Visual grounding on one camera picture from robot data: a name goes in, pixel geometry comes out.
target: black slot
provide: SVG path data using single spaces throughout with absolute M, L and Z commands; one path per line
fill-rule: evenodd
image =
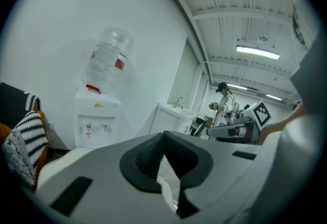
M 51 208 L 59 213 L 69 216 L 80 201 L 92 180 L 86 177 L 76 178 L 51 204 Z
M 236 151 L 232 155 L 243 158 L 243 159 L 252 160 L 252 161 L 256 158 L 256 154 L 245 153 L 245 152 L 240 152 L 240 151 Z

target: ceiling beam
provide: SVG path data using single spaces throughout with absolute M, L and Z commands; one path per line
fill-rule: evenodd
M 253 9 L 253 8 L 241 8 L 241 7 L 220 7 L 215 9 L 200 10 L 193 13 L 195 20 L 205 18 L 218 18 L 218 17 L 249 17 L 264 20 L 266 16 L 266 10 Z M 282 25 L 290 26 L 292 24 L 292 18 L 284 16 L 282 14 L 268 12 L 267 21 L 277 22 Z
M 232 84 L 233 83 L 237 84 L 239 81 L 239 79 L 231 78 L 231 77 L 227 77 L 227 76 L 221 76 L 221 75 L 214 75 L 213 78 L 216 81 L 225 81 L 225 82 L 232 83 Z M 242 85 L 245 85 L 245 86 L 250 86 L 250 87 L 260 89 L 260 90 L 264 91 L 264 92 L 261 92 L 262 94 L 271 94 L 271 95 L 274 95 L 279 98 L 284 98 L 286 95 L 289 95 L 292 93 L 292 92 L 288 92 L 288 91 L 285 92 L 280 89 L 274 89 L 272 87 L 262 85 L 260 83 L 249 82 L 249 81 L 246 81 L 243 79 L 241 79 L 239 83 L 241 83 Z
M 294 95 L 299 95 L 299 94 L 297 92 L 295 92 L 295 93 L 292 93 L 290 95 L 287 95 L 286 98 L 289 98 L 289 97 L 294 96 Z
M 233 64 L 233 65 L 242 66 L 245 68 L 249 67 L 249 68 L 257 69 L 260 71 L 269 72 L 274 75 L 278 75 L 278 76 L 281 76 L 281 77 L 284 77 L 287 79 L 290 79 L 290 77 L 291 77 L 291 74 L 286 71 L 278 70 L 273 67 L 269 67 L 269 66 L 266 66 L 263 64 L 258 64 L 258 63 L 253 63 L 253 62 L 251 62 L 249 64 L 248 61 L 226 59 L 226 58 L 210 58 L 209 61 L 210 61 L 210 63 Z
M 204 57 L 205 57 L 205 61 L 208 61 L 209 60 L 209 57 L 208 57 L 208 54 L 207 54 L 207 49 L 206 49 L 206 46 L 205 46 L 205 43 L 204 43 L 204 40 L 203 40 L 203 37 L 202 37 L 202 34 L 200 32 L 200 29 L 196 23 L 196 20 L 193 18 L 193 14 L 188 6 L 188 4 L 186 3 L 185 0 L 178 0 L 180 5 L 183 7 L 186 15 L 188 16 L 192 26 L 193 26 L 193 29 L 199 39 L 199 42 L 200 42 L 200 45 L 202 47 L 202 51 L 204 53 Z M 210 77 L 210 81 L 212 82 L 213 81 L 213 74 L 212 74 L 212 71 L 211 71 L 211 67 L 210 65 L 207 65 L 208 67 L 208 70 L 209 70 L 209 77 Z
M 302 102 L 302 99 L 295 99 L 293 101 L 291 101 L 290 103 L 288 103 L 287 105 L 290 105 L 290 104 L 297 104 L 299 102 Z

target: ceiling light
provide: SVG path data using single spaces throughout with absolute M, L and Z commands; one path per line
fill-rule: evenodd
M 227 85 L 230 86 L 230 87 L 235 87 L 235 88 L 239 88 L 239 89 L 242 89 L 242 90 L 247 90 L 247 88 L 245 88 L 245 87 L 237 86 L 237 85 L 234 85 L 234 84 L 227 83 Z
M 263 50 L 263 49 L 255 48 L 255 47 L 241 46 L 241 45 L 236 46 L 236 52 L 260 55 L 260 56 L 268 57 L 268 58 L 275 59 L 275 60 L 277 60 L 280 57 L 279 54 L 271 52 L 271 51 L 267 51 L 267 50 Z
M 275 96 L 272 96 L 272 95 L 269 95 L 269 94 L 266 94 L 267 97 L 270 97 L 270 98 L 273 98 L 273 99 L 277 99 L 279 101 L 281 101 L 282 99 L 281 98 L 278 98 L 278 97 L 275 97 Z

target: dispenser faucet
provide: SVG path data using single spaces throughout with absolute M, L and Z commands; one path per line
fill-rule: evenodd
M 180 106 L 180 105 L 178 104 L 179 99 L 182 99 L 182 101 L 183 101 L 182 106 L 181 106 L 181 109 L 183 109 L 183 108 L 184 108 L 184 105 L 185 105 L 185 102 L 184 102 L 184 98 L 183 98 L 183 97 L 179 97 L 179 98 L 177 99 L 177 102 L 174 104 L 173 107 L 174 107 L 174 108 L 177 108 L 177 107 Z

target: water dispenser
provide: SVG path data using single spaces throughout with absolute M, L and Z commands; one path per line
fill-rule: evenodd
M 121 102 L 87 88 L 75 95 L 74 136 L 76 147 L 98 148 L 119 142 Z

